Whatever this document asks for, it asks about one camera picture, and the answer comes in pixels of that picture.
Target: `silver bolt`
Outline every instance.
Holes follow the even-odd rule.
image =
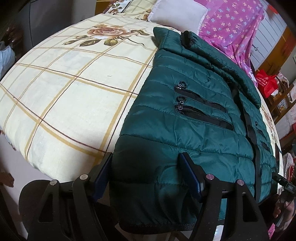
[[[213,180],[215,178],[213,174],[207,174],[205,177],[209,180]]]
[[[52,186],[54,186],[54,185],[57,184],[57,180],[55,180],[55,179],[54,180],[51,180],[49,184],[52,185]]]
[[[240,186],[243,186],[244,185],[244,181],[242,179],[238,179],[237,180],[237,184],[240,185]]]
[[[87,174],[82,174],[82,175],[80,176],[80,179],[81,179],[81,180],[86,180],[88,177],[89,177],[89,176],[88,176]]]

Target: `red plastic bag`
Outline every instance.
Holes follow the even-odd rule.
[[[263,69],[256,74],[258,89],[265,98],[268,98],[275,90],[279,88],[276,80],[274,79],[275,76],[276,75],[267,75]]]

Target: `mattress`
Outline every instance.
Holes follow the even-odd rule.
[[[55,33],[1,80],[0,129],[49,177],[74,180],[114,151],[157,51],[153,28],[159,25],[139,18],[146,11],[141,2],[149,7],[131,2],[131,16],[99,14]],[[261,102],[275,150],[277,132]]]

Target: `green puffer vest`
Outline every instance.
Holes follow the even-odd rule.
[[[246,73],[194,33],[156,27],[154,35],[159,50],[124,121],[110,181],[120,227],[138,234],[193,229],[200,204],[178,168],[179,153],[220,180],[244,180],[257,202],[269,195],[276,170]],[[225,211],[222,200],[219,220]]]

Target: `pillow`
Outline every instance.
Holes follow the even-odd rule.
[[[208,9],[194,0],[158,0],[148,21],[198,35]]]

